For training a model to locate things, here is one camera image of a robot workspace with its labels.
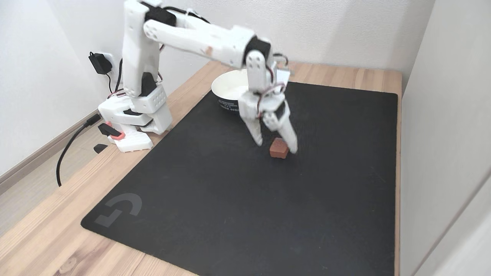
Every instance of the small brick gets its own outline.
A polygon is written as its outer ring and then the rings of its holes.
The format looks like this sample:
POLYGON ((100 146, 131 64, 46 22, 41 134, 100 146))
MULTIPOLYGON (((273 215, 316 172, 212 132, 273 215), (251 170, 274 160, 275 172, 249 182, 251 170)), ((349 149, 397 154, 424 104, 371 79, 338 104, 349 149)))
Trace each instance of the small brick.
POLYGON ((270 147, 270 155, 273 158, 285 159, 288 154, 288 146, 281 138, 275 138, 270 147))

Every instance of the black cable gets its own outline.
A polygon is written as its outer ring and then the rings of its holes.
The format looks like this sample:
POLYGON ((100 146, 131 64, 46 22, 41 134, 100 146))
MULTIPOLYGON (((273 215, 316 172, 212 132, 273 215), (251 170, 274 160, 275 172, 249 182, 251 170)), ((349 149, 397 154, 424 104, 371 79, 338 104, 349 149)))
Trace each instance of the black cable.
POLYGON ((281 56, 281 57, 283 57, 285 59, 285 66, 288 66, 289 60, 288 60, 288 57, 287 56, 285 56, 282 53, 274 53, 273 56, 281 56))
POLYGON ((201 19, 204 22, 210 24, 210 22, 208 20, 206 20, 204 17, 201 17, 201 16, 199 16, 199 15, 197 15, 195 13, 192 13, 192 12, 189 12, 188 13, 187 11, 182 10, 182 9, 179 9, 179 8, 176 8, 176 7, 170 7, 170 6, 168 6, 168 7, 164 7, 164 10, 173 10, 173 11, 176 11, 176 12, 179 12, 179 13, 183 13, 183 14, 186 14, 187 13, 190 16, 196 17, 196 18, 201 19))
POLYGON ((119 90, 119 83, 121 82, 121 72, 123 71, 123 59, 119 61, 119 73, 118 73, 118 81, 116 82, 116 88, 114 91, 119 90))
POLYGON ((109 93, 112 93, 112 90, 111 90, 111 77, 106 74, 106 76, 109 78, 109 93))
POLYGON ((99 114, 95 114, 94 116, 90 117, 80 128, 73 134, 72 138, 70 141, 68 141, 68 144, 66 144, 65 149, 63 149, 63 152, 61 152, 60 158, 58 159, 58 163, 56 164, 56 181, 58 182, 58 187, 61 187, 61 180, 60 180, 60 167, 61 167, 61 161, 63 160, 63 157, 65 156, 65 153, 67 152, 68 148, 72 145, 73 141, 75 138, 87 127, 97 123, 101 119, 101 116, 99 114))

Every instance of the white wall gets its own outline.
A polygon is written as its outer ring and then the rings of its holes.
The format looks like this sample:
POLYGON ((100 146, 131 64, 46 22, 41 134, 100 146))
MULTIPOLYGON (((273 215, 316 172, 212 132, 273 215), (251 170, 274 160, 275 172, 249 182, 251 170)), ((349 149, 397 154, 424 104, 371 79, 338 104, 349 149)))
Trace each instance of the white wall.
MULTIPOLYGON (((123 0, 47 0, 87 70, 89 51, 108 51, 119 60, 123 38, 123 0)), ((210 22, 242 25, 291 60, 369 68, 390 68, 409 78, 434 0, 166 0, 193 7, 210 22)), ((175 90, 207 62, 166 49, 161 73, 166 91, 175 90)))
POLYGON ((491 168, 490 26, 489 0, 435 3, 402 106, 402 276, 430 256, 491 168))
POLYGON ((491 275, 491 179, 480 188, 416 276, 491 275))
POLYGON ((103 100, 45 0, 0 1, 0 97, 0 175, 103 100))
MULTIPOLYGON (((108 93, 106 77, 95 74, 88 61, 89 51, 110 52, 115 55, 116 60, 121 57, 123 0, 29 1, 31 2, 33 4, 25 5, 25 8, 32 13, 34 18, 43 20, 37 23, 36 27, 41 30, 37 32, 36 38, 40 41, 50 41, 53 47, 57 47, 56 52, 63 49, 71 59, 75 56, 78 58, 78 62, 66 63, 70 64, 72 70, 63 67, 67 65, 50 65, 62 73, 59 78, 65 82, 63 87, 71 84, 72 87, 75 86, 84 92, 90 90, 85 88, 86 86, 94 87, 94 89, 91 89, 90 95, 79 93, 84 96, 71 98, 72 101, 78 103, 78 106, 68 107, 72 113, 69 116, 66 115, 64 119, 69 123, 59 123, 56 128, 45 130, 48 134, 40 139, 26 138, 23 144, 18 143, 18 147, 22 147, 25 153, 20 155, 17 154, 19 151, 10 151, 16 158, 2 163, 0 173, 20 161, 26 154, 28 155, 48 142, 48 137, 55 137, 75 123, 77 121, 75 117, 77 119, 83 117, 80 110, 84 110, 84 115, 94 110, 95 102, 100 101, 103 95, 108 93), (75 71, 78 73, 74 75, 83 76, 83 78, 72 78, 69 74, 75 71)), ((167 5, 182 8, 193 7, 214 24, 227 28, 234 24, 252 28, 260 36, 271 39, 274 47, 288 55, 291 60, 391 68, 402 71, 405 80, 410 74, 433 2, 434 0, 165 1, 167 5)), ((14 3, 13 0, 8 0, 7 4, 3 1, 1 5, 14 5, 12 3, 14 3)), ((20 12, 19 10, 8 11, 7 8, 2 10, 11 15, 20 12)), ((6 21, 4 18, 0 20, 0 23, 6 21)), ((26 23, 21 23, 21 25, 24 26, 26 33, 34 30, 26 23)), ((17 30, 16 25, 6 27, 10 28, 11 32, 17 30)), ((14 52, 21 52, 23 48, 20 46, 20 44, 12 46, 14 52)), ((36 61, 39 66, 49 64, 37 53, 33 55, 27 55, 28 52, 21 53, 24 59, 36 61)), ((206 62, 204 58, 166 49, 161 56, 160 71, 166 80, 164 87, 167 93, 175 90, 206 62)), ((46 87, 41 88, 38 83, 36 85, 47 99, 56 98, 64 102, 54 92, 52 86, 56 85, 49 78, 43 80, 43 83, 46 87)), ((25 86, 32 88, 34 84, 26 83, 25 86)), ((32 109, 26 109, 24 112, 26 115, 20 119, 22 122, 28 121, 34 115, 32 109)), ((36 117, 49 118, 58 123, 56 114, 45 117, 36 113, 36 117)), ((15 140, 16 136, 12 135, 9 139, 15 140)))

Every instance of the floor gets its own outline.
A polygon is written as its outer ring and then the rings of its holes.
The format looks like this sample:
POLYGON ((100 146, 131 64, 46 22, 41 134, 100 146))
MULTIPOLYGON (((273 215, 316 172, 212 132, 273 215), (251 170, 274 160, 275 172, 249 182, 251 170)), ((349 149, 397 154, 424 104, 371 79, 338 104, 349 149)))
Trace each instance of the floor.
MULTIPOLYGON (((97 125, 75 139, 61 164, 62 185, 97 155, 93 147, 99 143, 109 144, 97 125)), ((0 195, 0 236, 58 188, 55 169, 60 154, 61 151, 0 195)))

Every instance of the white robotic arm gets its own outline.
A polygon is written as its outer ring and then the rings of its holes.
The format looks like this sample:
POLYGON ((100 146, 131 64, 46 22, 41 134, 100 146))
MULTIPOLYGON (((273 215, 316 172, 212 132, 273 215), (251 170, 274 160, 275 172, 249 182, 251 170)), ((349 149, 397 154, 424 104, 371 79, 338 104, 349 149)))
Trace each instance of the white robotic arm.
MULTIPOLYGON (((123 87, 130 97, 131 110, 126 113, 144 118, 140 124, 143 131, 161 134, 171 123, 164 89, 155 83, 159 43, 218 60, 234 68, 246 68, 249 90, 239 99, 239 112, 254 141, 262 144, 259 119, 263 118, 265 125, 271 131, 278 131, 290 151, 296 153, 297 136, 290 123, 290 110, 283 93, 289 72, 278 78, 270 43, 257 38, 247 28, 233 26, 225 29, 209 24, 192 10, 184 12, 162 7, 160 0, 125 2, 123 87)), ((114 98, 106 102, 117 101, 114 98)), ((114 118, 111 111, 107 113, 114 118)), ((110 121, 115 129, 125 131, 124 124, 114 122, 114 119, 110 121)))

